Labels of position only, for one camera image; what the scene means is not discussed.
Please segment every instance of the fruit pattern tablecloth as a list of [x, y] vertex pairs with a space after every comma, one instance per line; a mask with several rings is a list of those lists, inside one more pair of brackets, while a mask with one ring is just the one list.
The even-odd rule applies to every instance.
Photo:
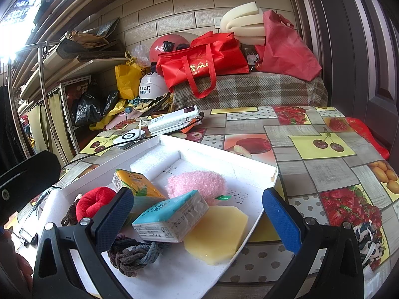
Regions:
[[[276, 190], [302, 216], [314, 217], [320, 224], [349, 221], [355, 226], [372, 220], [378, 229], [375, 237], [380, 241], [382, 258], [371, 267], [386, 278], [399, 257], [398, 176], [342, 113], [332, 107], [310, 106], [204, 113], [200, 126], [175, 136], [277, 166]], [[93, 142], [108, 146], [115, 136], [137, 125], [134, 120], [122, 122], [122, 130], [101, 132]], [[93, 152], [88, 146], [82, 155]], [[65, 181], [82, 176], [119, 152], [123, 151], [112, 148], [69, 167]], [[231, 195], [240, 201], [239, 195]], [[300, 294], [310, 289], [324, 254], [325, 249], [319, 250]], [[264, 215], [237, 259], [205, 298], [263, 298], [292, 257]]]

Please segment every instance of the plaid blanket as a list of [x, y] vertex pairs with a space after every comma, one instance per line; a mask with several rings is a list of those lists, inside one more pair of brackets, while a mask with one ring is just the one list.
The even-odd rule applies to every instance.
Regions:
[[[210, 86], [209, 77], [196, 79], [199, 91]], [[327, 90], [323, 80], [310, 82], [292, 76], [250, 73], [217, 77], [216, 88], [205, 98], [197, 99], [188, 83], [175, 86], [173, 110], [197, 105], [198, 109], [239, 108], [257, 106], [327, 106]]]

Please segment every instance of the green tag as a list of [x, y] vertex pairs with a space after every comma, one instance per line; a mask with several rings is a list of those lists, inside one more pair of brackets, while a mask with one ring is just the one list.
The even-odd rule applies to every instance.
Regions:
[[217, 198], [215, 198], [216, 200], [222, 200], [222, 201], [226, 201], [229, 200], [231, 198], [231, 196], [218, 196]]

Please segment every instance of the metal screw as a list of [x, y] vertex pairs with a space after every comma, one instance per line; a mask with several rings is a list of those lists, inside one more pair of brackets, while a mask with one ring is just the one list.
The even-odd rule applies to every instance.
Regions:
[[352, 228], [352, 225], [350, 223], [348, 223], [347, 221], [344, 221], [342, 223], [342, 225], [344, 226], [345, 229], [351, 229]]
[[306, 225], [313, 226], [313, 225], [316, 224], [316, 220], [314, 218], [312, 218], [312, 217], [306, 217], [305, 218], [305, 223], [306, 223]]
[[46, 225], [44, 225], [44, 229], [45, 230], [50, 230], [50, 229], [52, 229], [54, 227], [54, 224], [53, 223], [47, 223]]
[[91, 219], [85, 217], [85, 218], [82, 218], [82, 220], [80, 221], [80, 224], [81, 224], [82, 226], [87, 226], [90, 222], [91, 222]]
[[9, 200], [9, 192], [6, 189], [1, 192], [1, 196], [5, 201]]

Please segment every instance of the red helmet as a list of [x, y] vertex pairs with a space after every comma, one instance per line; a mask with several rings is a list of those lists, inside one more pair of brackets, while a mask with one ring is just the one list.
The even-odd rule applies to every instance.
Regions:
[[160, 53], [178, 51], [190, 47], [188, 40], [177, 34], [168, 34], [159, 37], [150, 48], [150, 62], [157, 62]]

